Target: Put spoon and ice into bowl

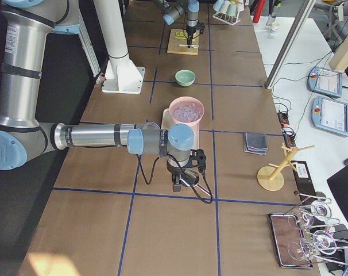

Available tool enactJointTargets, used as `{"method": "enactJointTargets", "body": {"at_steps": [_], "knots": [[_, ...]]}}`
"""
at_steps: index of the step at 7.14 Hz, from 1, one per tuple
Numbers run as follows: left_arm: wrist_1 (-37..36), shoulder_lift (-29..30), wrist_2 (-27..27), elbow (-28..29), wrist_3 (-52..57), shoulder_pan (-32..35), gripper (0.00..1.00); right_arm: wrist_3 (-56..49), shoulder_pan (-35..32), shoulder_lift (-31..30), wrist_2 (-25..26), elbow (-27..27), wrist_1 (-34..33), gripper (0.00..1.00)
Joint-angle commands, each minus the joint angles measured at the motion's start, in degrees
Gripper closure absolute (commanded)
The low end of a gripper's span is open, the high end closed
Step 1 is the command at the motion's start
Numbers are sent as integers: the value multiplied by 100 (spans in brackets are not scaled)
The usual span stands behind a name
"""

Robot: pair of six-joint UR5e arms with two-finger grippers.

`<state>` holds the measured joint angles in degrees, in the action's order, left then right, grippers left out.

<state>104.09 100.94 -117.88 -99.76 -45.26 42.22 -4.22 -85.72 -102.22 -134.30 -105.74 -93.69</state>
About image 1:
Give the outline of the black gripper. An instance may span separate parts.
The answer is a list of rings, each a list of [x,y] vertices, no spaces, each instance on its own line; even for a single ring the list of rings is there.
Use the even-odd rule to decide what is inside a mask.
[[[196,181],[197,172],[191,168],[179,168],[167,163],[167,169],[172,174],[172,191],[181,191],[181,179],[185,181]]]
[[[194,36],[196,32],[196,27],[195,26],[186,26],[186,32],[187,32],[187,48],[190,48],[192,45],[192,37]]]

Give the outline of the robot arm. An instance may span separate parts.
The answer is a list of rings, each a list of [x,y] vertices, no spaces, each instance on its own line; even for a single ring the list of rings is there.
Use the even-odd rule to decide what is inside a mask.
[[[137,2],[129,12],[141,9],[147,21],[124,24],[133,61],[144,66],[142,92],[139,94],[104,93],[93,83],[91,70],[76,35],[47,36],[44,76],[40,84],[36,118],[41,122],[143,123],[159,122],[170,103],[175,62],[182,56],[171,55],[169,63],[164,44],[168,30],[148,12],[148,3]],[[0,170],[0,198],[5,195],[34,197],[49,193],[53,186],[87,190],[129,191],[137,175],[137,158],[124,148],[74,148],[41,155],[20,168]]]
[[[163,19],[167,25],[171,25],[182,15],[186,16],[186,39],[187,47],[190,48],[194,35],[201,24],[199,23],[199,9],[200,3],[196,0],[189,1],[177,1],[176,3],[169,4],[167,1],[155,0],[153,3],[160,9]]]

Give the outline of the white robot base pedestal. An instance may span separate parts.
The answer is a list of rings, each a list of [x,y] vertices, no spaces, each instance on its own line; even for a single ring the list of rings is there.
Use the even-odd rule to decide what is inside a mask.
[[[97,0],[94,6],[109,58],[102,91],[139,94],[145,68],[130,59],[118,1]]]

